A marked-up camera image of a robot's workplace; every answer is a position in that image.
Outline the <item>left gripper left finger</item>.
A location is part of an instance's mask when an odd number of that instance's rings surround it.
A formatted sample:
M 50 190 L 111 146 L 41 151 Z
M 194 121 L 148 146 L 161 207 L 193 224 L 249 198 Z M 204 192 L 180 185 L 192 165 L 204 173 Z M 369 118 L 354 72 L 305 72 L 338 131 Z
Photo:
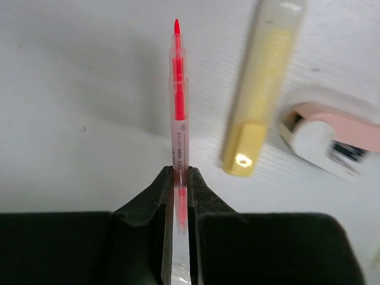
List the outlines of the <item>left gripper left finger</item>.
M 169 284 L 173 170 L 116 211 L 1 215 L 2 284 Z

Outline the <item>pink highlighter pen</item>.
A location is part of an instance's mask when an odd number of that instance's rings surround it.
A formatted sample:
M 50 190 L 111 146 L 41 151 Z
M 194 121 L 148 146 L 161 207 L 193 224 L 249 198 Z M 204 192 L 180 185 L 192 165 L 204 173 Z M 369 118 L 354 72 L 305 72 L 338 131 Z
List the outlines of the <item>pink highlighter pen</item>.
M 173 187 L 175 190 L 175 217 L 179 232 L 188 231 L 187 174 L 189 169 L 189 110 L 186 50 L 179 20 L 173 27 L 169 50 L 170 131 L 172 145 Z

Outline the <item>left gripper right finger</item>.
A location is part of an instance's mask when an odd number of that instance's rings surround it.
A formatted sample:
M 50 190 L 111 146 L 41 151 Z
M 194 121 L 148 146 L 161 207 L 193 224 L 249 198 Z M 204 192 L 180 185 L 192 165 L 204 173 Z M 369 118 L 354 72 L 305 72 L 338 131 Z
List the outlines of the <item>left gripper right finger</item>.
M 188 171 L 192 284 L 365 284 L 346 231 L 322 213 L 238 213 Z

